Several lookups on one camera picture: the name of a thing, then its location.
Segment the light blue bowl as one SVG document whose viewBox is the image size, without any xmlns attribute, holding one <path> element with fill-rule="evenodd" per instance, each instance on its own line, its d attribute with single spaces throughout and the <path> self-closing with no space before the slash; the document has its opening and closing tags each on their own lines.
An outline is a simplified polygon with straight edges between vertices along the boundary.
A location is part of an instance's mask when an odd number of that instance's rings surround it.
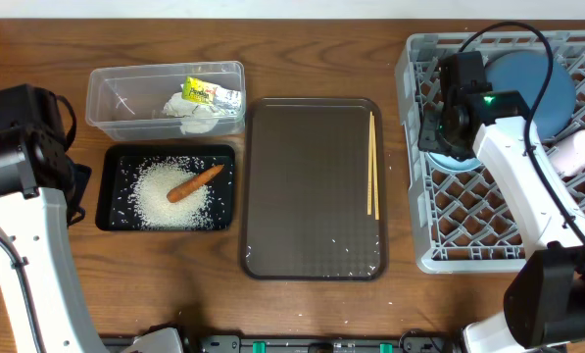
<svg viewBox="0 0 585 353">
<path fill-rule="evenodd" d="M 463 173 L 473 171 L 481 166 L 481 162 L 476 158 L 459 161 L 455 158 L 437 154 L 427 153 L 430 164 L 443 173 Z"/>
</svg>

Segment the dark blue plate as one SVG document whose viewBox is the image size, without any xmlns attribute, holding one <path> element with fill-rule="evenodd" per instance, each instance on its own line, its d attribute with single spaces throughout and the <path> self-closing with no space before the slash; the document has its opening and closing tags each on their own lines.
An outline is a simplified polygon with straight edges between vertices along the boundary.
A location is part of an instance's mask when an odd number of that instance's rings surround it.
<svg viewBox="0 0 585 353">
<path fill-rule="evenodd" d="M 531 107 L 541 90 L 547 68 L 545 54 L 522 51 L 496 59 L 487 66 L 486 75 L 495 91 L 516 90 Z M 541 140 L 555 137 L 567 126 L 574 110 L 575 97 L 570 75 L 554 62 L 550 82 L 534 116 Z"/>
</svg>

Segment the white cup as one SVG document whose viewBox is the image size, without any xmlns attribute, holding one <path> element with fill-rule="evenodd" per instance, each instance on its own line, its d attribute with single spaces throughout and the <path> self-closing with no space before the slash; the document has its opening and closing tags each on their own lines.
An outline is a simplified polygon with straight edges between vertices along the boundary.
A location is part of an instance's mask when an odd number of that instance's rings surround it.
<svg viewBox="0 0 585 353">
<path fill-rule="evenodd" d="M 573 177 L 585 169 L 585 129 L 553 147 L 549 160 L 559 177 Z"/>
</svg>

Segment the orange carrot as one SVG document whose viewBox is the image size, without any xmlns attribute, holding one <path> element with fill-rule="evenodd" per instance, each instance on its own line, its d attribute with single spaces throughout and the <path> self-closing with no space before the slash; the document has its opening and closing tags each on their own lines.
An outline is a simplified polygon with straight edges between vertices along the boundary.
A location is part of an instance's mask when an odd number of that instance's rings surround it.
<svg viewBox="0 0 585 353">
<path fill-rule="evenodd" d="M 215 165 L 208 170 L 196 175 L 192 179 L 176 186 L 167 194 L 167 199 L 171 203 L 177 203 L 190 194 L 207 184 L 223 170 L 223 165 Z"/>
</svg>

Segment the white napkin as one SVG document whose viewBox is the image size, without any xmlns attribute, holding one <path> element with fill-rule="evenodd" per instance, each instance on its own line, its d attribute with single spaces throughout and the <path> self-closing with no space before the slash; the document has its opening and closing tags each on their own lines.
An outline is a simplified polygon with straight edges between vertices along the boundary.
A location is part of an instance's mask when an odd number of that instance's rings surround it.
<svg viewBox="0 0 585 353">
<path fill-rule="evenodd" d="M 219 121 L 221 111 L 213 106 L 185 100 L 181 92 L 175 93 L 165 104 L 163 114 L 179 118 L 183 134 L 203 134 L 211 131 Z"/>
</svg>

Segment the yellow green snack wrapper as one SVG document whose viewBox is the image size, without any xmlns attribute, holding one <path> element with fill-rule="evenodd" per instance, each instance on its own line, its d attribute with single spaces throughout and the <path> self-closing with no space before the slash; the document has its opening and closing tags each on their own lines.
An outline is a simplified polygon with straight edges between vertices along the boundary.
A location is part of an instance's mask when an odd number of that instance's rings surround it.
<svg viewBox="0 0 585 353">
<path fill-rule="evenodd" d="M 181 97 L 192 103 L 211 106 L 232 114 L 240 110 L 243 101 L 240 91 L 192 76 L 188 76 L 181 86 Z"/>
</svg>

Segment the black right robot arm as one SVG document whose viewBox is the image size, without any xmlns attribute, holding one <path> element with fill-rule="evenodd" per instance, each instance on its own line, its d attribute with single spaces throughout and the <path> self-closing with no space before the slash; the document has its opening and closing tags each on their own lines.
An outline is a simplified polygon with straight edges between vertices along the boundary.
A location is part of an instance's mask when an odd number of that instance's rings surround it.
<svg viewBox="0 0 585 353">
<path fill-rule="evenodd" d="M 516 91 L 465 94 L 423 115 L 422 151 L 475 158 L 516 222 L 526 263 L 500 313 L 466 326 L 452 352 L 533 352 L 585 340 L 585 214 L 568 193 Z"/>
</svg>

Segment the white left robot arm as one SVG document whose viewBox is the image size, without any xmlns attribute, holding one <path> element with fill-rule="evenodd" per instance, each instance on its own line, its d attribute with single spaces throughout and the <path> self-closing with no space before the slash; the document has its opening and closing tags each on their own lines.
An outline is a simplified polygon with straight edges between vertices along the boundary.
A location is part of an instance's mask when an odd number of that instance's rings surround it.
<svg viewBox="0 0 585 353">
<path fill-rule="evenodd" d="M 92 323 L 68 230 L 89 170 L 34 126 L 0 131 L 0 290 L 20 352 L 110 352 Z"/>
</svg>

